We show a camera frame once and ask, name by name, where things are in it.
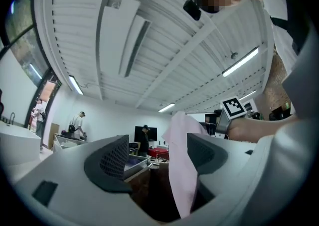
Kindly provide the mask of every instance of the floor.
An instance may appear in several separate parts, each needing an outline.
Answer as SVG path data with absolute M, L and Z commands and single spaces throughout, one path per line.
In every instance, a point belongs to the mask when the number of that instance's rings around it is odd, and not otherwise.
M 15 184 L 27 173 L 29 173 L 32 169 L 34 169 L 37 165 L 39 165 L 43 160 L 49 157 L 52 153 L 53 151 L 46 149 L 44 147 L 43 150 L 40 151 L 38 160 L 19 164 L 19 165 L 8 166 L 8 167 L 5 167 L 4 170 L 6 171 L 11 183 Z

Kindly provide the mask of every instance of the fluorescent light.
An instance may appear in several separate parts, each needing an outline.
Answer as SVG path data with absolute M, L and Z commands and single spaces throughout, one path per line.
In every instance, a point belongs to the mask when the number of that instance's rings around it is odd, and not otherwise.
M 166 111 L 167 109 L 170 109 L 171 107 L 174 107 L 174 106 L 175 106 L 175 104 L 174 104 L 174 103 L 169 104 L 167 107 L 165 107 L 165 108 L 161 109 L 159 112 L 160 112 L 160 113 L 161 113 L 161 112 L 164 112 L 164 111 Z
M 36 73 L 36 75 L 42 79 L 42 77 L 40 76 L 40 74 L 35 70 L 34 66 L 32 64 L 30 64 L 31 69 Z
M 244 96 L 244 97 L 242 97 L 241 99 L 239 99 L 239 100 L 243 100 L 244 98 L 246 98 L 246 97 L 248 97 L 248 96 L 250 96 L 250 95 L 252 95 L 253 93 L 255 93 L 256 92 L 256 90 L 254 90 L 253 92 L 251 92 L 250 94 L 248 94 L 248 95 L 246 95 L 246 96 Z
M 224 77 L 227 77 L 229 74 L 233 73 L 236 69 L 243 66 L 247 61 L 251 60 L 254 56 L 258 54 L 258 48 L 254 48 L 251 52 L 247 54 L 244 58 L 242 58 L 239 62 L 237 62 L 235 65 L 230 67 L 228 70 L 225 70 L 222 74 Z
M 69 79 L 70 79 L 71 83 L 73 84 L 74 88 L 76 89 L 76 91 L 79 94 L 83 95 L 83 92 L 81 91 L 81 89 L 80 89 L 78 83 L 76 82 L 75 78 L 73 76 L 69 76 Z
M 11 3 L 10 10 L 11 10 L 11 14 L 13 14 L 14 13 L 14 2 Z

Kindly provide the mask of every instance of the person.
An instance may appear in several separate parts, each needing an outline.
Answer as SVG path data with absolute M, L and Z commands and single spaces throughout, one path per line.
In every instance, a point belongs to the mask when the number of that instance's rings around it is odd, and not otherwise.
M 36 117 L 36 130 L 35 134 L 41 138 L 40 149 L 42 150 L 42 136 L 43 136 L 43 112 L 44 108 L 42 105 L 42 99 L 38 99 L 36 102 L 35 110 L 34 110 L 34 117 Z
M 70 125 L 73 125 L 75 127 L 75 131 L 71 134 L 71 137 L 80 139 L 81 134 L 83 137 L 86 137 L 86 133 L 82 129 L 83 117 L 85 117 L 85 113 L 80 112 L 79 114 L 75 115 L 70 121 Z
M 203 10 L 216 13 L 222 10 L 225 6 L 232 6 L 238 4 L 242 0 L 194 0 L 195 3 Z M 264 4 L 264 9 L 272 18 L 273 24 L 275 20 L 287 22 L 288 11 L 286 0 L 259 0 Z M 272 25 L 274 42 L 279 56 L 281 57 L 287 74 L 290 74 L 292 68 L 297 60 L 295 41 L 290 34 L 280 27 L 280 25 Z M 285 124 L 297 121 L 295 110 L 292 106 L 292 116 L 287 119 L 270 122 L 259 121 L 248 118 L 238 118 L 232 121 L 228 134 L 229 138 L 238 141 L 258 142 L 258 140 L 266 135 L 275 134 L 276 131 Z
M 274 113 L 269 114 L 269 120 L 278 120 Z
M 147 157 L 149 151 L 149 132 L 150 128 L 147 125 L 144 125 L 139 136 L 138 141 L 138 156 Z
M 35 107 L 32 108 L 30 120 L 29 120 L 29 129 L 36 129 L 36 117 L 35 117 Z

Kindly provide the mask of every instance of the ceiling beam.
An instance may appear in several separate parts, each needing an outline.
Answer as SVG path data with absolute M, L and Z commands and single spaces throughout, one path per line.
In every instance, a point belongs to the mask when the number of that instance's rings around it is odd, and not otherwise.
M 103 91 L 101 89 L 101 67 L 100 67 L 100 31 L 101 31 L 101 22 L 102 22 L 102 16 L 103 16 L 103 10 L 104 7 L 107 5 L 108 0 L 97 0 L 97 11 L 95 14 L 95 20 L 94 28 L 96 29 L 95 33 L 95 62 L 96 62 L 96 74 L 97 74 L 97 83 L 99 85 L 100 89 L 100 99 L 103 100 Z
M 261 55 L 263 55 L 264 52 L 266 52 L 266 50 L 268 50 L 268 47 L 266 46 L 266 44 L 262 44 L 259 47 L 258 55 L 256 55 L 255 57 L 260 57 Z M 180 101 L 178 101 L 178 104 L 176 106 L 177 107 L 179 107 L 179 106 L 182 107 L 183 105 L 188 103 L 190 100 L 198 97 L 203 92 L 207 91 L 208 89 L 213 88 L 217 83 L 226 81 L 227 79 L 228 79 L 228 77 L 223 77 L 223 75 L 220 74 L 218 77 L 216 77 L 212 81 L 208 82 L 207 84 L 205 84 L 202 87 L 198 88 L 196 91 L 193 91 L 189 95 L 187 95 L 184 98 L 182 98 Z
M 265 69 L 262 69 L 261 71 L 257 72 L 256 74 L 252 75 L 250 78 L 245 80 L 243 82 L 243 86 L 251 83 L 252 81 L 254 81 L 254 79 L 257 79 L 257 78 L 261 77 L 264 74 L 265 74 Z M 238 85 L 234 86 L 233 88 L 230 88 L 229 90 L 227 90 L 226 93 L 222 93 L 221 95 L 215 96 L 215 97 L 213 97 L 213 98 L 211 98 L 209 100 L 206 100 L 205 102 L 200 103 L 199 105 L 191 105 L 191 106 L 189 106 L 187 108 L 184 108 L 184 111 L 187 112 L 189 109 L 192 109 L 192 108 L 194 108 L 196 106 L 203 107 L 203 106 L 205 106 L 207 104 L 211 104 L 213 102 L 216 102 L 216 101 L 219 101 L 221 99 L 224 99 L 224 98 L 228 97 L 230 93 L 235 92 L 238 89 L 238 86 L 241 86 L 241 84 L 238 84 Z
M 71 90 L 74 90 L 69 80 L 67 70 L 63 65 L 63 61 L 61 57 L 59 57 L 59 48 L 57 47 L 54 37 L 52 0 L 34 0 L 34 14 L 39 39 L 41 40 L 43 50 L 54 73 L 61 83 L 68 85 Z
M 268 43 L 268 52 L 267 52 L 267 63 L 266 63 L 266 72 L 263 80 L 262 92 L 266 87 L 268 82 L 268 78 L 270 75 L 271 65 L 274 57 L 274 33 L 272 29 L 272 22 L 270 20 L 269 14 L 264 11 L 265 23 L 266 23 L 266 31 L 267 31 L 267 43 Z
M 224 11 L 221 11 L 211 18 L 174 56 L 170 63 L 164 68 L 164 70 L 158 75 L 158 77 L 152 82 L 148 89 L 144 92 L 142 97 L 135 105 L 138 108 L 143 101 L 161 84 L 163 80 L 203 41 L 206 37 L 215 30 L 216 24 L 222 23 L 232 13 L 234 13 L 240 5 L 228 7 Z

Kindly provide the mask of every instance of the white wall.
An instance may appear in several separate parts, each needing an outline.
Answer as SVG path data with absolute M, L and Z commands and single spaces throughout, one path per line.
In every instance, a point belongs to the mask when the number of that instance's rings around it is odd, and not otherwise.
M 205 122 L 205 114 L 207 113 L 187 113 L 187 115 L 193 117 L 198 122 Z
M 0 60 L 0 89 L 2 90 L 3 115 L 24 124 L 27 111 L 37 87 L 26 75 L 11 49 Z
M 60 87 L 57 94 L 55 95 L 55 98 L 50 108 L 50 112 L 46 118 L 46 124 L 43 134 L 44 144 L 48 145 L 49 143 L 49 135 L 52 123 L 60 125 L 59 133 L 61 133 L 62 130 L 68 127 L 67 122 L 71 117 L 69 115 L 69 113 L 71 113 L 70 108 L 72 108 L 73 103 L 75 102 L 75 98 L 75 93 L 72 92 L 68 86 L 62 85 Z
M 171 115 L 123 107 L 108 101 L 99 101 L 81 95 L 76 96 L 76 100 L 71 107 L 64 104 L 64 102 L 61 103 L 63 109 L 59 108 L 56 111 L 53 123 L 59 124 L 61 131 L 63 125 L 64 129 L 68 127 L 74 115 L 84 111 L 86 117 L 83 118 L 82 129 L 88 135 L 88 142 L 124 134 L 128 134 L 130 142 L 133 142 L 135 126 L 148 124 L 149 127 L 158 129 L 158 141 L 161 141 L 161 145 L 163 145 L 161 136 L 167 130 L 171 119 Z M 152 146 L 157 144 L 158 142 L 150 142 Z

